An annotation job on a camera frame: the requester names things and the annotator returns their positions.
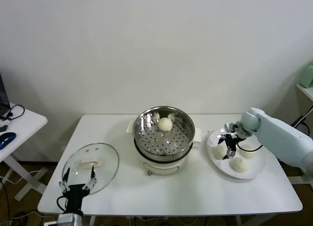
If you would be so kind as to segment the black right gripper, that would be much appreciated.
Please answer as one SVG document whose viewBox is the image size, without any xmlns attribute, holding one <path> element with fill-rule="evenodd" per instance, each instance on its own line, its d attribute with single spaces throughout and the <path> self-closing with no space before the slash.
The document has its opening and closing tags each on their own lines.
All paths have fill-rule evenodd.
<svg viewBox="0 0 313 226">
<path fill-rule="evenodd" d="M 220 145 L 222 142 L 226 142 L 226 146 L 228 148 L 226 155 L 223 157 L 223 160 L 234 158 L 236 155 L 236 146 L 239 141 L 240 139 L 236 134 L 226 133 L 225 135 L 221 135 L 218 141 L 218 145 Z"/>
</svg>

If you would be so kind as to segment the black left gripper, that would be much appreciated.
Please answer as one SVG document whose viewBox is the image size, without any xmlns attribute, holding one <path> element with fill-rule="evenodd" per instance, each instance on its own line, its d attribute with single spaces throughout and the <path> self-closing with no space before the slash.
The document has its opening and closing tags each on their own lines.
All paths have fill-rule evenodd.
<svg viewBox="0 0 313 226">
<path fill-rule="evenodd" d="M 67 181 L 70 173 L 70 167 L 67 169 L 65 174 L 62 177 L 62 180 L 59 182 L 59 186 L 63 193 L 63 197 L 67 199 L 67 204 L 65 207 L 65 213 L 82 213 L 82 201 L 83 198 L 86 197 L 90 190 L 97 183 L 97 178 L 94 170 L 94 166 L 92 166 L 90 179 L 86 184 L 74 184 L 68 186 Z"/>
</svg>

